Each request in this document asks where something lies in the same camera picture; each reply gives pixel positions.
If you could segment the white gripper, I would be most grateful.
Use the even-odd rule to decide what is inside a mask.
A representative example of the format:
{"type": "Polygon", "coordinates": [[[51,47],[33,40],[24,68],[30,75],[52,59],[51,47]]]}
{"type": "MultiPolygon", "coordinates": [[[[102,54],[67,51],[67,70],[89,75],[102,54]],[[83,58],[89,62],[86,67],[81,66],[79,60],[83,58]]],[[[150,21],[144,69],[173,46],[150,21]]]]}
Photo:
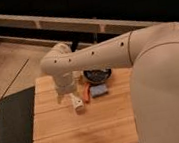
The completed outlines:
{"type": "Polygon", "coordinates": [[[55,90],[57,91],[58,102],[61,102],[61,100],[64,98],[64,95],[73,93],[77,90],[72,73],[54,76],[53,80],[55,84],[55,90]]]}

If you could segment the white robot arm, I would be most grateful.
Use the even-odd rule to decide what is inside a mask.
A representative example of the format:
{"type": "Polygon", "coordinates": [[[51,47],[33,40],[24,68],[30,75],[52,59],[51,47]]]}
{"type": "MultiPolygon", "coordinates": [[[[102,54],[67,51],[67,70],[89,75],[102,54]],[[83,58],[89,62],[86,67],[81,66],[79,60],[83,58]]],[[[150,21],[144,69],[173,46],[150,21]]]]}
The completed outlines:
{"type": "Polygon", "coordinates": [[[130,68],[139,143],[179,143],[179,22],[144,27],[77,52],[62,43],[40,62],[61,94],[73,71],[130,68]]]}

